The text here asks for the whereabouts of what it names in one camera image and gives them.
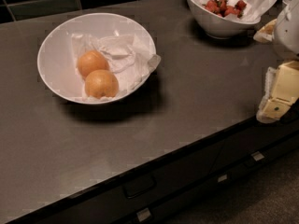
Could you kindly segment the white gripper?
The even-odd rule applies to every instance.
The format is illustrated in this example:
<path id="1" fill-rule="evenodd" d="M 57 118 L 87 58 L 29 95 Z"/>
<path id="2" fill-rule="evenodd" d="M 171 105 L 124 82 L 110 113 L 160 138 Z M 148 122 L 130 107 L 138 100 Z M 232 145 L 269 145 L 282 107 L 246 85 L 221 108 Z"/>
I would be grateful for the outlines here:
<path id="1" fill-rule="evenodd" d="M 299 59 L 299 0 L 290 0 L 273 19 L 257 31 L 253 39 L 270 43 L 285 60 Z M 280 120 L 299 99 L 299 62 L 288 61 L 265 75 L 264 96 L 256 119 L 261 123 Z"/>

